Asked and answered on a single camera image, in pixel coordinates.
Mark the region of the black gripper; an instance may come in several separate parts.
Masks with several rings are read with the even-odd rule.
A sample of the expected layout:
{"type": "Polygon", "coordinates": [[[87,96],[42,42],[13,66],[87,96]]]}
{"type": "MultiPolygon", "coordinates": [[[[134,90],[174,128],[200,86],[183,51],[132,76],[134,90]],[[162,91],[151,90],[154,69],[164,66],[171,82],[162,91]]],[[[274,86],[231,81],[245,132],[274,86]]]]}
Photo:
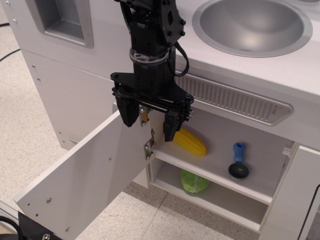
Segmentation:
{"type": "Polygon", "coordinates": [[[164,114],[164,141],[174,140],[184,121],[192,117],[194,97],[179,87],[170,62],[156,66],[133,65],[134,72],[114,72],[112,88],[123,123],[131,127],[139,116],[139,105],[164,114]]]}

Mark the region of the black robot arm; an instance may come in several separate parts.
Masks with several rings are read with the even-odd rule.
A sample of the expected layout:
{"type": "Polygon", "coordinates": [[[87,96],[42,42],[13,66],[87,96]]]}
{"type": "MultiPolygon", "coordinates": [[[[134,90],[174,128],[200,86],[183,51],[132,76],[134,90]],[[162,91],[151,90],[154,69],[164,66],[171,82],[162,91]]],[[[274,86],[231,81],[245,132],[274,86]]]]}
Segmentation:
{"type": "Polygon", "coordinates": [[[136,122],[140,106],[164,113],[165,141],[171,142],[183,122],[190,120],[194,102],[194,97],[175,82],[190,67],[187,64],[176,73],[176,52],[187,57],[178,43],[185,35],[186,21],[174,0],[121,0],[119,4],[130,33],[133,72],[110,76],[118,110],[128,127],[136,122]]]}

